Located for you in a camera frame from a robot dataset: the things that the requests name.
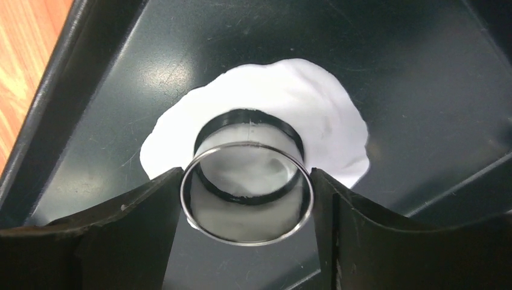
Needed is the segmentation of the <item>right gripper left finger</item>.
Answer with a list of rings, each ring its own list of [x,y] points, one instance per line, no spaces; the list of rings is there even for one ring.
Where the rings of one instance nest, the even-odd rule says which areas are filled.
[[[175,168],[45,226],[1,231],[2,289],[161,289],[181,212]]]

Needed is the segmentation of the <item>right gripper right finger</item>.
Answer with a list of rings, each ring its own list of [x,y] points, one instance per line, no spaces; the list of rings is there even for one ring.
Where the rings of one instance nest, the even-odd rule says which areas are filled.
[[[320,289],[510,289],[511,215],[433,227],[311,172]]]

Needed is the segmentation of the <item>black baking tray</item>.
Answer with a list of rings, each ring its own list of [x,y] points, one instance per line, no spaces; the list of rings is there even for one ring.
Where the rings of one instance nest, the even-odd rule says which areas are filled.
[[[353,190],[433,227],[511,215],[510,1],[74,1],[1,177],[1,231],[149,182],[157,115],[228,68],[305,57],[370,130]],[[178,225],[161,289],[320,289],[315,223],[278,245]]]

